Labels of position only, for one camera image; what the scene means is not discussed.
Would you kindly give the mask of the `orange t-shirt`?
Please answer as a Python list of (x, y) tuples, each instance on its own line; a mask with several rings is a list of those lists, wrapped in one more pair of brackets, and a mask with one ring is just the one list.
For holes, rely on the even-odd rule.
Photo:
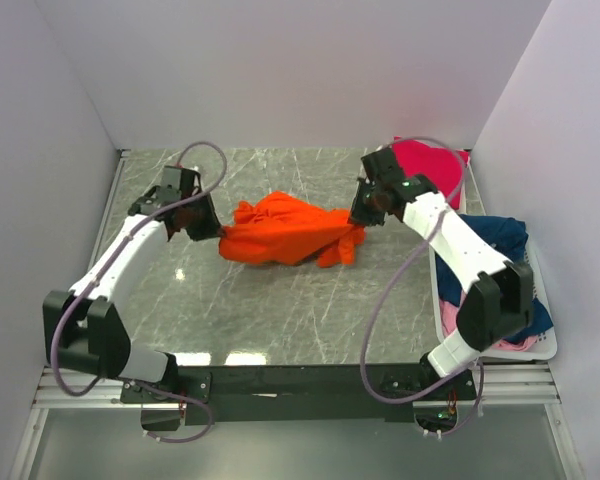
[(349, 221), (346, 209), (325, 210), (273, 192), (257, 204), (239, 203), (224, 228), (219, 254), (249, 265), (296, 266), (313, 260), (320, 268), (351, 265), (365, 228)]

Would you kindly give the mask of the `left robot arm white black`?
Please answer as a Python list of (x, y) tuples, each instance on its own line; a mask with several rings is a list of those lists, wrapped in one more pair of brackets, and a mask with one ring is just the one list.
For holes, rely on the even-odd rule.
[(219, 237), (221, 224), (198, 168), (164, 168), (159, 184), (128, 209), (105, 253), (66, 291), (54, 290), (43, 302), (47, 360), (57, 385), (79, 397), (62, 378), (64, 369), (94, 380), (144, 383), (156, 401), (173, 399), (180, 388), (174, 355), (135, 344), (121, 319), (136, 285), (172, 237), (185, 231), (193, 241)]

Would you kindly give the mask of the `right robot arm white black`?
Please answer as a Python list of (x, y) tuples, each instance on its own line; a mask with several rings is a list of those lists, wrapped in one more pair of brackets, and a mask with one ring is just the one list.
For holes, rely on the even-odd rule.
[(365, 174), (358, 180), (351, 221), (374, 226), (383, 224), (388, 215), (395, 216), (446, 263), (465, 293), (455, 330), (421, 359), (420, 391), (403, 398), (385, 397), (375, 391), (365, 368), (360, 370), (363, 386), (387, 404), (424, 396), (440, 399), (470, 363), (531, 323), (533, 271), (483, 241), (426, 176), (406, 176), (392, 148), (369, 153), (361, 162)]

